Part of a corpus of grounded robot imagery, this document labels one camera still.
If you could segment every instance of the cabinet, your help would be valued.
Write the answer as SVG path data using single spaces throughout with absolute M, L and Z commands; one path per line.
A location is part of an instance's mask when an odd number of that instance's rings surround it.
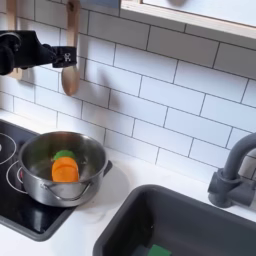
M 122 0 L 121 8 L 256 39 L 254 0 Z

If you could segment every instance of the gray faucet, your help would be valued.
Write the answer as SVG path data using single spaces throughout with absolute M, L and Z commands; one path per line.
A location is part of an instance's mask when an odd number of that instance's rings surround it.
M 256 197 L 256 183 L 244 182 L 238 174 L 245 156 L 256 148 L 256 133 L 238 141 L 229 153 L 226 165 L 213 174 L 208 188 L 209 200 L 220 208 L 234 203 L 251 206 Z

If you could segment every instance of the sink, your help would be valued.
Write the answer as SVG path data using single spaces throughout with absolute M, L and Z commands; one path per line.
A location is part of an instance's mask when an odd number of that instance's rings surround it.
M 146 185 L 128 196 L 97 240 L 93 256 L 147 256 L 153 245 L 173 256 L 254 256 L 255 239 L 252 221 Z

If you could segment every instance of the black stovetop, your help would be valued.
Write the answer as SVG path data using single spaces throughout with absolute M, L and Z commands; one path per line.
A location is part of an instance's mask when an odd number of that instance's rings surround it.
M 30 198 L 18 162 L 21 146 L 37 134 L 0 120 L 0 223 L 34 240 L 48 239 L 74 208 L 56 208 Z

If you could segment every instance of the tile backsplash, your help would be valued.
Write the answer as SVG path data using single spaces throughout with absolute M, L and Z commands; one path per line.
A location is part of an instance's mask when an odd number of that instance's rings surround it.
M 0 29 L 6 29 L 0 0 Z M 66 44 L 64 0 L 19 0 L 18 28 Z M 64 94 L 61 70 L 0 78 L 0 108 L 209 182 L 230 149 L 256 132 L 256 41 L 82 3 L 80 87 Z M 240 173 L 253 179 L 256 151 Z

